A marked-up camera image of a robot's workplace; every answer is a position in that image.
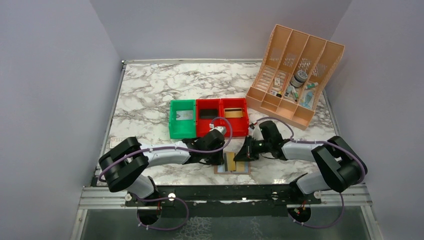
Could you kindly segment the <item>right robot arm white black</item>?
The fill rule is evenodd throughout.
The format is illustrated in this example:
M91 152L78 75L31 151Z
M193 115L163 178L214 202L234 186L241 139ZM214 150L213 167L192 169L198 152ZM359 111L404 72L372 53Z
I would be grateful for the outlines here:
M274 117L263 117L256 121L262 139L248 135L243 146L235 155L236 162L251 162L261 154L270 153L281 161L303 160L316 163L319 171L304 174L290 185L289 199L300 204L309 194L333 190L342 193L352 185L360 184L367 172L367 166L346 141L336 135L324 140L296 140L292 134L283 138L275 124Z

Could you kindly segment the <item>brown leather card holder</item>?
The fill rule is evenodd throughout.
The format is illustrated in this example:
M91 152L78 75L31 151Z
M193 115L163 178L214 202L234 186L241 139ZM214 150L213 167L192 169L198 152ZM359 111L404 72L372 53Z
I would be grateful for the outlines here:
M215 175L248 175L251 172L250 162L235 161L235 152L223 153L223 164L214 166Z

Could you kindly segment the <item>red double plastic bin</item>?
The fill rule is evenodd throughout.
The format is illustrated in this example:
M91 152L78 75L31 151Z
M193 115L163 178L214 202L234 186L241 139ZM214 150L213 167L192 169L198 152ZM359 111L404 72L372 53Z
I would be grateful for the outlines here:
M214 124L215 127L226 127L226 137L230 136L230 127L232 127L232 136L234 138L241 138L248 135L249 116L245 98L197 99L195 104L195 129L197 137L203 137L210 131L209 124ZM226 108L242 108L244 116L241 118L225 118L224 109ZM214 119L199 119L200 109L218 109L219 115Z

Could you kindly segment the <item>green plastic bin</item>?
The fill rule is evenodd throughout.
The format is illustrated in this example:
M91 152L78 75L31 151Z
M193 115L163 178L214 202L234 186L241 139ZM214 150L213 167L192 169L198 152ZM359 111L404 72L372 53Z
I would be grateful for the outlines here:
M171 139L191 139L197 136L195 113L194 99L170 101L168 129Z

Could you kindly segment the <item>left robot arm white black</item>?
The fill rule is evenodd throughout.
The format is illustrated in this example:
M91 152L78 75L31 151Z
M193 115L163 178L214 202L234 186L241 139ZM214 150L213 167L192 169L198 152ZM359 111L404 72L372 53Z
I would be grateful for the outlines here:
M223 163L226 128L216 126L205 136L185 138L169 144L142 144L136 137L128 137L105 153L99 160L99 181L105 182L110 192L126 190L144 205L152 205L159 191L150 176L143 175L147 168L168 164L207 165Z

